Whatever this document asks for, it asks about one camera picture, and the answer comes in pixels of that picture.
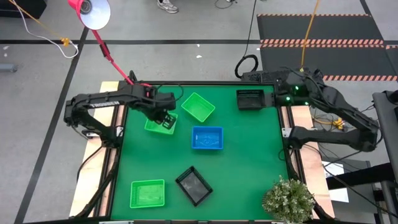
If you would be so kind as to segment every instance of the black tray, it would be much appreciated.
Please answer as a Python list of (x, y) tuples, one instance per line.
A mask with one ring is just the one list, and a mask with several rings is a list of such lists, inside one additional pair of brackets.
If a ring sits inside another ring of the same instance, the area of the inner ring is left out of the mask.
[(261, 110), (265, 107), (264, 90), (236, 90), (239, 110)]
[(213, 192), (210, 185), (193, 166), (189, 167), (175, 181), (195, 207)]

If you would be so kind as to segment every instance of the person's foot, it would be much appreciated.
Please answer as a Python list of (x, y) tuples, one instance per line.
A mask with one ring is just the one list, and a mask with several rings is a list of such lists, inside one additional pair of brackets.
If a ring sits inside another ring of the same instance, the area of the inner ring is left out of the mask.
[(174, 6), (173, 4), (171, 4), (169, 0), (163, 0), (162, 3), (160, 3), (158, 0), (157, 6), (159, 6), (161, 9), (165, 10), (168, 13), (177, 13), (178, 12), (178, 8), (176, 6)]

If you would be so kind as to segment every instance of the concrete floor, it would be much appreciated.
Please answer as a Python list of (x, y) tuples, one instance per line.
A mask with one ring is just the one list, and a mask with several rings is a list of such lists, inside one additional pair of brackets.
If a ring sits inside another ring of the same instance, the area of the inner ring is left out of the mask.
[[(246, 39), (254, 0), (238, 1), (224, 10), (216, 9), (213, 0), (174, 0), (178, 14), (157, 8), (155, 0), (110, 1), (112, 16), (100, 34), (114, 40), (161, 39)], [(394, 0), (366, 0), (385, 40), (398, 40)], [(256, 13), (311, 13), (316, 0), (258, 1)], [(66, 0), (48, 1), (40, 21), (71, 39), (79, 39), (83, 30)], [(359, 0), (323, 0), (318, 13), (364, 13)], [(35, 34), (51, 36), (35, 22), (28, 21)], [(36, 39), (25, 32), (21, 19), (0, 18), (0, 40)], [(251, 38), (259, 39), (254, 20)], [(94, 39), (89, 34), (87, 39)], [(259, 46), (251, 44), (249, 53)], [(242, 44), (187, 45), (109, 45), (112, 56), (126, 72), (133, 69), (142, 80), (235, 80), (233, 70), (244, 53)], [(0, 75), (0, 216), (2, 223), (13, 223), (37, 157), (53, 116), (70, 59), (64, 59), (52, 45), (1, 45), (0, 62), (16, 63), (17, 73)], [(248, 62), (241, 68), (250, 70)], [(85, 45), (70, 85), (67, 99), (78, 93), (95, 93), (102, 81), (121, 77), (102, 57), (97, 45)], [(358, 108), (371, 104), (375, 91), (396, 90), (396, 82), (328, 82)], [(369, 115), (376, 117), (374, 111)], [(75, 177), (83, 157), (85, 141), (62, 121), (52, 138), (25, 222), (67, 218), (75, 190)], [(330, 146), (339, 156), (352, 153), (348, 147)], [(372, 153), (360, 153), (352, 159), (371, 161), (372, 165), (388, 162), (381, 143)], [(370, 213), (339, 211), (344, 221), (373, 223)]]

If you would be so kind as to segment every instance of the green tabletop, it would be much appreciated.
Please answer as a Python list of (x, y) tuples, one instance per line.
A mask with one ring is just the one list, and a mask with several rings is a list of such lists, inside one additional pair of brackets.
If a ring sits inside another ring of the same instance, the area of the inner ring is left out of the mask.
[[(261, 207), (261, 199), (279, 175), (287, 178), (284, 161), (278, 159), (282, 136), (277, 110), (240, 111), (236, 90), (263, 89), (272, 86), (184, 86), (184, 96), (177, 102), (178, 114), (173, 135), (144, 130), (146, 117), (129, 110), (119, 173), (114, 193), (113, 220), (266, 220), (272, 217)], [(177, 86), (163, 86), (161, 91), (180, 95)], [(181, 108), (192, 94), (198, 93), (216, 106), (204, 123)], [(220, 151), (191, 148), (194, 126), (224, 128), (224, 149)], [(195, 166), (213, 188), (201, 204), (194, 207), (175, 183), (190, 166)], [(165, 205), (131, 209), (131, 182), (165, 180)]]

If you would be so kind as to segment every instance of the green plant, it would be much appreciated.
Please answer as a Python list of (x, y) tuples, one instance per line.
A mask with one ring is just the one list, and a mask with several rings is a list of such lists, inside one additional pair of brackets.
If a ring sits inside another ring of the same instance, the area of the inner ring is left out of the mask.
[(303, 223), (312, 218), (314, 203), (305, 184), (299, 180), (284, 180), (282, 176), (262, 198), (266, 212), (278, 220), (292, 223)]

